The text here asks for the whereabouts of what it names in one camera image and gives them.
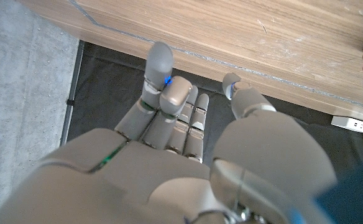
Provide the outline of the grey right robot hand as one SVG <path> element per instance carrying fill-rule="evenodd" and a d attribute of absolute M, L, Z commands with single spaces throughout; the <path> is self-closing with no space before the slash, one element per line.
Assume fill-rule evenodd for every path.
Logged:
<path fill-rule="evenodd" d="M 329 223 L 315 195 L 337 177 L 322 147 L 233 73 L 234 121 L 209 166 L 209 98 L 149 50 L 141 97 L 114 130 L 97 128 L 44 157 L 0 207 L 0 223 Z"/>

